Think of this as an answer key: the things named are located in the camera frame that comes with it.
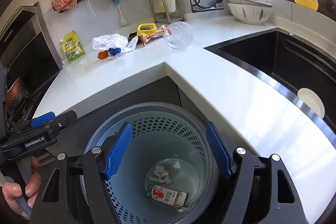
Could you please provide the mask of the person's left hand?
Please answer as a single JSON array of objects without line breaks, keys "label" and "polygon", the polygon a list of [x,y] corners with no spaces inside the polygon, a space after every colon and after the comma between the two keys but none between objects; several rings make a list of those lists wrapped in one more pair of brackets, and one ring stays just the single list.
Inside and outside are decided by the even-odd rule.
[{"label": "person's left hand", "polygon": [[42,184],[40,174],[33,171],[24,189],[11,178],[11,172],[9,174],[2,173],[2,175],[4,177],[2,195],[7,205],[21,218],[29,220],[28,211],[33,208]]}]

